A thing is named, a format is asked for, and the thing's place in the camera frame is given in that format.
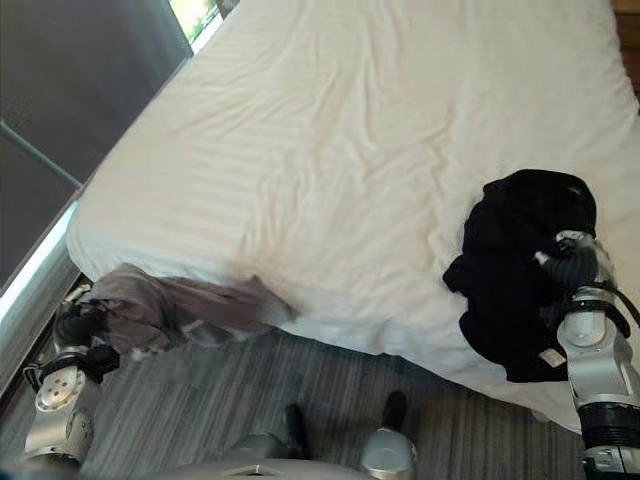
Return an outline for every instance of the black garment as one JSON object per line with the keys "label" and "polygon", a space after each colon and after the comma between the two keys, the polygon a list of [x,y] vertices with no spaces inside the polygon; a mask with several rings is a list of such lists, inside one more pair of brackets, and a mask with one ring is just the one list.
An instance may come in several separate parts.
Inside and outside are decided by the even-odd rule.
{"label": "black garment", "polygon": [[460,328],[471,346],[507,370],[512,382],[566,380],[538,355],[563,352],[556,340],[563,289],[534,260],[560,256],[555,236],[578,230],[595,236],[596,205],[577,177],[520,170],[484,187],[464,226],[462,255],[443,279],[468,299]]}

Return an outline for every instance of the bed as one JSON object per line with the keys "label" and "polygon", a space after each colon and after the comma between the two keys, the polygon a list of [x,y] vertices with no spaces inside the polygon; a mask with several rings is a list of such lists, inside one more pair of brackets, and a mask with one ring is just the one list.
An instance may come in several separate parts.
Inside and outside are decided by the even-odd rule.
{"label": "bed", "polygon": [[258,275],[300,312],[293,334],[575,430],[565,383],[511,384],[470,348],[441,276],[482,186],[544,168],[590,186],[639,298],[640,122],[615,28],[606,0],[242,0],[100,166],[70,255],[93,279]]}
{"label": "bed", "polygon": [[640,0],[613,0],[622,62],[640,95]]}

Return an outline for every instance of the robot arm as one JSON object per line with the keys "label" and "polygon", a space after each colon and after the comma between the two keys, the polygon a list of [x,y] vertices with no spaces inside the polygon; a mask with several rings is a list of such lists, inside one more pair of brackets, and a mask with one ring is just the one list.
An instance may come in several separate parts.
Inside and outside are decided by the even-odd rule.
{"label": "robot arm", "polygon": [[101,312],[79,315],[80,287],[65,299],[54,322],[56,356],[23,373],[36,392],[36,416],[27,435],[20,471],[77,472],[93,441],[93,412],[104,375],[120,365],[108,345],[92,347],[104,330]]}
{"label": "robot arm", "polygon": [[536,258],[573,292],[557,335],[582,426],[587,478],[640,479],[640,377],[625,338],[629,325],[615,307],[613,267],[588,234],[561,232],[558,241],[570,250],[568,257]]}

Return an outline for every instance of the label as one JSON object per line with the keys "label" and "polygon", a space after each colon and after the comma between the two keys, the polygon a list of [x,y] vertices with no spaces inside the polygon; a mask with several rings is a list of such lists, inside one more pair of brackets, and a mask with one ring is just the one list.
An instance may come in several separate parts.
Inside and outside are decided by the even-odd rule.
{"label": "label", "polygon": [[557,368],[567,361],[555,348],[547,348],[544,352],[539,353],[538,356],[553,368]]}

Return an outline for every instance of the gray striped carpet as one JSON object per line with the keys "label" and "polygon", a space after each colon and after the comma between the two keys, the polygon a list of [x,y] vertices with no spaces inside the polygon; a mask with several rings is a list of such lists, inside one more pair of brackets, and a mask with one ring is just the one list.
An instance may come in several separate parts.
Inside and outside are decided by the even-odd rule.
{"label": "gray striped carpet", "polygon": [[[284,435],[282,409],[304,410],[315,458],[356,466],[388,392],[409,399],[419,478],[583,479],[580,437],[529,411],[447,382],[401,358],[374,357],[275,332],[221,350],[130,362],[105,381],[83,471],[122,478],[216,459],[242,436]],[[33,393],[0,424],[0,462],[21,452]]]}

